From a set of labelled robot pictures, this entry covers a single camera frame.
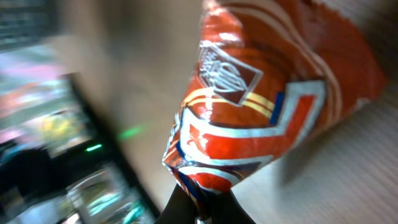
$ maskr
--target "screen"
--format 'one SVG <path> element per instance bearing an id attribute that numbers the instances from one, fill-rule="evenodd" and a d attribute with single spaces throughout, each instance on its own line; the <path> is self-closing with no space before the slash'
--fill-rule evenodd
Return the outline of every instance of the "screen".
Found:
<path id="1" fill-rule="evenodd" d="M 64 73 L 43 45 L 0 54 L 0 142 L 45 144 L 57 156 L 90 139 Z"/>

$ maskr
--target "orange snack bag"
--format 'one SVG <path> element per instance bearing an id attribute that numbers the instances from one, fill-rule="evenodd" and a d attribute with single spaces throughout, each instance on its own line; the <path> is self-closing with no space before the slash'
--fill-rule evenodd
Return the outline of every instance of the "orange snack bag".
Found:
<path id="1" fill-rule="evenodd" d="M 377 98 L 361 34 L 304 0 L 204 2 L 199 60 L 163 164 L 208 219 L 232 186 Z"/>

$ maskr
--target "chip bag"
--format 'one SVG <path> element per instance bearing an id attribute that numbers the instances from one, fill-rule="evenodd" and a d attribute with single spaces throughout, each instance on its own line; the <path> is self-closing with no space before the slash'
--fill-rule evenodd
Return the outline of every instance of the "chip bag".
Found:
<path id="1" fill-rule="evenodd" d="M 207 195 L 354 113 L 385 79 L 357 28 L 323 4 L 203 5 L 198 63 L 162 162 L 210 222 Z"/>

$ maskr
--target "yellow stripe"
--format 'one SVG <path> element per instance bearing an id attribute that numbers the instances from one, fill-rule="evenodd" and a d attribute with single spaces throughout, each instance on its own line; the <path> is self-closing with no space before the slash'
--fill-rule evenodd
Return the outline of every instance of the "yellow stripe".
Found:
<path id="1" fill-rule="evenodd" d="M 264 105 L 266 108 L 270 110 L 274 110 L 275 104 L 267 100 L 265 97 L 258 95 L 257 93 L 249 93 L 247 99 L 250 99 L 261 105 Z"/>
<path id="2" fill-rule="evenodd" d="M 193 92 L 191 92 L 182 102 L 182 106 L 184 106 L 186 103 L 191 102 L 194 98 L 198 97 L 198 96 L 213 96 L 215 95 L 213 92 L 212 88 L 201 88 L 198 90 L 195 90 Z M 274 103 L 267 100 L 265 97 L 258 95 L 257 93 L 249 93 L 247 95 L 247 99 L 255 101 L 256 103 L 259 103 L 261 105 L 264 105 L 267 109 L 269 110 L 274 110 Z"/>
<path id="3" fill-rule="evenodd" d="M 197 100 L 193 100 L 193 101 L 189 102 L 188 106 L 193 106 L 197 103 L 228 103 L 228 101 L 226 101 L 224 99 L 202 98 L 202 99 L 197 99 Z M 262 113 L 267 118 L 271 117 L 271 112 L 269 110 L 263 108 L 262 106 L 259 106 L 255 103 L 248 102 L 248 101 L 243 102 L 243 105 L 248 106 L 248 107 Z"/>

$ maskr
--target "plastic packaging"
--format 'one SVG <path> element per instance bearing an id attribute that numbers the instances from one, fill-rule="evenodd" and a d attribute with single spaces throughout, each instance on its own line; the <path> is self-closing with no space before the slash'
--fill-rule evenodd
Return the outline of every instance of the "plastic packaging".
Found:
<path id="1" fill-rule="evenodd" d="M 304 0 L 204 2 L 200 55 L 163 164 L 198 205 L 380 95 L 361 34 Z"/>

